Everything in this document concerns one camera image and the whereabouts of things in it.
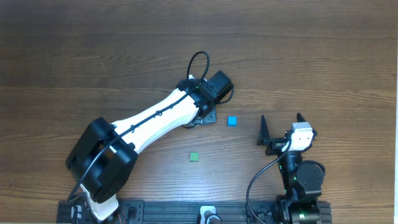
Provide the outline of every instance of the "white and black robotic arm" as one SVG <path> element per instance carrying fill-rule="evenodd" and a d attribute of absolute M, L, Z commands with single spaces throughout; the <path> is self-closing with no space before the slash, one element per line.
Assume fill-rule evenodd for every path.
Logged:
<path fill-rule="evenodd" d="M 115 194 L 127 182 L 138 155 L 172 129 L 204 118 L 233 89 L 222 71 L 209 80 L 205 73 L 200 79 L 187 76 L 168 97 L 131 118 L 111 124 L 104 118 L 91 122 L 65 163 L 77 181 L 67 203 L 80 187 L 96 219 L 109 218 L 118 207 Z"/>

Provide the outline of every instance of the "wood grain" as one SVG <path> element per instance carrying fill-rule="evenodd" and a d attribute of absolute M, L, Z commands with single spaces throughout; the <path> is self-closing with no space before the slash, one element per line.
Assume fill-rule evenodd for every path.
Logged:
<path fill-rule="evenodd" d="M 392 222 L 393 0 L 0 1 L 0 222 L 54 222 L 75 184 L 64 162 L 86 125 L 162 100 L 197 50 L 211 56 L 209 76 L 232 78 L 233 100 L 216 124 L 150 145 L 120 197 L 244 201 L 273 160 L 256 146 L 261 115 L 281 136 L 301 112 L 319 133 L 304 156 L 327 169 L 321 200 L 333 221 Z M 192 151 L 200 162 L 189 162 Z M 272 167 L 251 197 L 282 191 Z"/>

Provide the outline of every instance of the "tabletop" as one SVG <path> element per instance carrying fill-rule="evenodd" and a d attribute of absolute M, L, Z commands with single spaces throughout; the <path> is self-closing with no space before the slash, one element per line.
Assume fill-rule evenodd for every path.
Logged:
<path fill-rule="evenodd" d="M 261 115 L 279 137 L 301 112 L 318 131 L 304 157 L 326 167 L 320 200 L 334 223 L 391 223 L 393 0 L 1 1 L 0 222 L 54 222 L 75 185 L 65 159 L 86 126 L 164 99 L 199 50 L 208 77 L 231 77 L 233 99 L 216 124 L 174 129 L 145 149 L 118 197 L 243 202 L 275 159 L 256 146 Z M 198 58 L 192 73 L 204 66 Z M 282 193 L 272 167 L 251 198 Z"/>

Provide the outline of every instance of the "blue cube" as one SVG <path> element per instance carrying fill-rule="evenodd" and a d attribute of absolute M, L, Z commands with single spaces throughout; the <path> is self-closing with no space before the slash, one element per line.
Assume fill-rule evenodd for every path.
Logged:
<path fill-rule="evenodd" d="M 236 127 L 236 116 L 228 116 L 228 126 Z"/>

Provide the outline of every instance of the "small block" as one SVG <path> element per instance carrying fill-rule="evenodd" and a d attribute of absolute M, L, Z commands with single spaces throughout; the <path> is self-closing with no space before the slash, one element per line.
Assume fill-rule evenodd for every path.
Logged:
<path fill-rule="evenodd" d="M 228 126 L 229 127 L 236 126 L 236 116 L 228 116 Z"/>
<path fill-rule="evenodd" d="M 191 160 L 191 162 L 199 162 L 199 153 L 191 152 L 190 160 Z"/>

